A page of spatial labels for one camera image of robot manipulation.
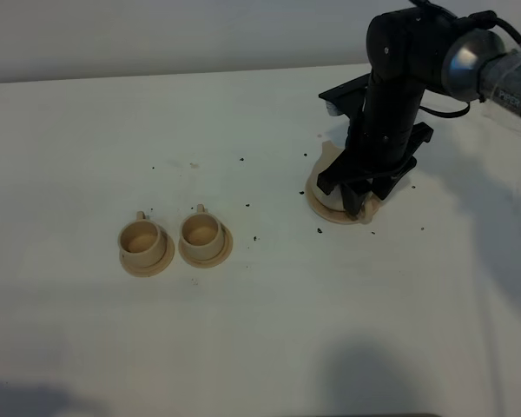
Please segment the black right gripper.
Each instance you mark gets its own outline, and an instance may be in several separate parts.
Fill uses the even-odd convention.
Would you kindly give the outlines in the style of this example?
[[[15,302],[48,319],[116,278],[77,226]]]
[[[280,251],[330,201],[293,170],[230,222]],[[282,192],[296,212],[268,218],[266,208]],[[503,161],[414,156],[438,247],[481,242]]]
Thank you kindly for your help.
[[[357,216],[372,192],[384,201],[417,164],[432,137],[415,118],[426,90],[444,88],[441,69],[456,31],[442,8],[409,8],[375,17],[366,33],[371,65],[362,124],[350,124],[345,150],[317,178],[326,195],[340,188],[344,210]]]

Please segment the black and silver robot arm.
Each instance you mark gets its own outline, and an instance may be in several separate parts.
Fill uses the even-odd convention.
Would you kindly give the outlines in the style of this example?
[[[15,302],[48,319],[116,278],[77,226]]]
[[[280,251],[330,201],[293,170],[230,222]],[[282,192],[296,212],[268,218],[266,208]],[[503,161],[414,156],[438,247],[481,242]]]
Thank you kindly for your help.
[[[369,73],[321,94],[346,116],[345,146],[324,142],[306,184],[330,222],[368,222],[415,152],[432,138],[418,122],[426,91],[465,104],[491,101],[521,118],[521,34],[493,11],[457,17],[428,1],[375,17],[366,34]]]

